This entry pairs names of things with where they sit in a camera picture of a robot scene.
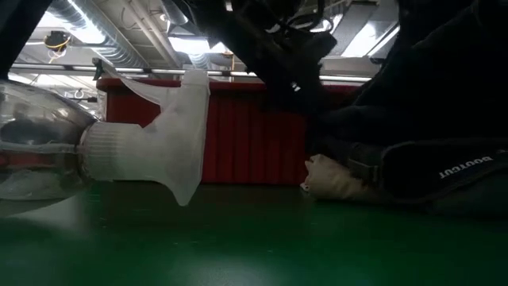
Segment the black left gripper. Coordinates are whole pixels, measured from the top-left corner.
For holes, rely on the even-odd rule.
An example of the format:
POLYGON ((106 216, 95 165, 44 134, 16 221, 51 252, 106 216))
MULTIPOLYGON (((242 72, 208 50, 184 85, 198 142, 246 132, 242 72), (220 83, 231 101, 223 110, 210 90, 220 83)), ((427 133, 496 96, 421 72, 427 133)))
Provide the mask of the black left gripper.
POLYGON ((211 47, 222 43, 255 73, 267 91, 262 110, 308 116, 322 112, 320 61, 337 40, 329 28, 315 32, 327 0, 186 0, 191 21, 211 47))

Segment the beige shorts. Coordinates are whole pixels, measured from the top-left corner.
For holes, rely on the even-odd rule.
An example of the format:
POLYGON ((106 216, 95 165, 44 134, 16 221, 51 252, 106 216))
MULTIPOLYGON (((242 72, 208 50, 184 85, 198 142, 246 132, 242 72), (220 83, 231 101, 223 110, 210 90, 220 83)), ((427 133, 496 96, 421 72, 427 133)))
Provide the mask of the beige shorts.
POLYGON ((322 154, 305 161, 307 176, 301 189, 315 199, 381 204, 387 200, 345 166, 322 154))

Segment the black garment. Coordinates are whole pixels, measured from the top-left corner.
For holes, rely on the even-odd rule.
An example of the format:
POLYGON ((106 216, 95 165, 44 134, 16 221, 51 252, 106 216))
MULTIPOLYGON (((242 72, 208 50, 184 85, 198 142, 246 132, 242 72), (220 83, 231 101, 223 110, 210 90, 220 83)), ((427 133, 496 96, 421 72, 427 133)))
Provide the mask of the black garment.
POLYGON ((508 0, 397 0, 400 30, 381 69, 321 136, 374 145, 508 137, 508 0))

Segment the red plastic laundry basket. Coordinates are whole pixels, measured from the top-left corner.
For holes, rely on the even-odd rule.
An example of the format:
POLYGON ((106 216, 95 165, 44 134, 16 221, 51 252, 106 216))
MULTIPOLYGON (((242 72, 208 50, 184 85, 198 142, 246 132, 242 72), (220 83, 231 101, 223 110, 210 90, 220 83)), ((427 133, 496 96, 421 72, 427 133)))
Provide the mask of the red plastic laundry basket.
MULTIPOLYGON (((119 79, 100 79, 107 92, 106 121, 147 126, 160 107, 119 79)), ((210 83, 202 182, 299 185, 306 178, 305 119, 262 110, 262 83, 210 83)))

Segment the green table mat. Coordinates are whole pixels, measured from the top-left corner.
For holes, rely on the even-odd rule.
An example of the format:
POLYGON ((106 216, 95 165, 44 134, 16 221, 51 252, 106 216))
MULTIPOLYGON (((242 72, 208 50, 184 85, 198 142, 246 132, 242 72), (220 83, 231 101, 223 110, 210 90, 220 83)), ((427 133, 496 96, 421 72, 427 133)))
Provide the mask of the green table mat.
POLYGON ((296 187, 96 184, 0 218, 0 286, 508 286, 508 222, 296 187))

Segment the clear plastic spray bottle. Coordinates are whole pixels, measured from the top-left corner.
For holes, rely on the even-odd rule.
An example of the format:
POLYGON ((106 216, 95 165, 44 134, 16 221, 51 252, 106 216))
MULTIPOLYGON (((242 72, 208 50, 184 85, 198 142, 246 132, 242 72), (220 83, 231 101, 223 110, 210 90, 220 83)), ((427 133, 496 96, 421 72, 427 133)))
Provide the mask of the clear plastic spray bottle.
POLYGON ((187 71, 178 87, 124 84, 160 108, 146 126, 101 121, 56 93, 0 80, 0 202, 49 203, 94 181, 149 181, 186 206, 202 180, 208 75, 187 71))
POLYGON ((96 111, 96 117, 105 121, 107 115, 107 92, 99 88, 98 81, 100 79, 116 78, 117 71, 108 62, 98 57, 92 58, 92 64, 95 68, 93 80, 96 82, 98 89, 98 110, 96 111))

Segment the smooth silver ventilation duct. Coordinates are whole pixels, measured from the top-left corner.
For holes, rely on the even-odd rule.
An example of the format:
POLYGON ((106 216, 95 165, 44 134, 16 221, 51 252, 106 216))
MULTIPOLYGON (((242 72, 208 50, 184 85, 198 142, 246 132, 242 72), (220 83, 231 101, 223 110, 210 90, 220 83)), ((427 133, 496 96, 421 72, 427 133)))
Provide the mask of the smooth silver ventilation duct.
POLYGON ((182 10, 173 2, 173 0, 160 0, 162 7, 167 15, 167 19, 173 25, 185 25, 188 22, 187 16, 182 10))

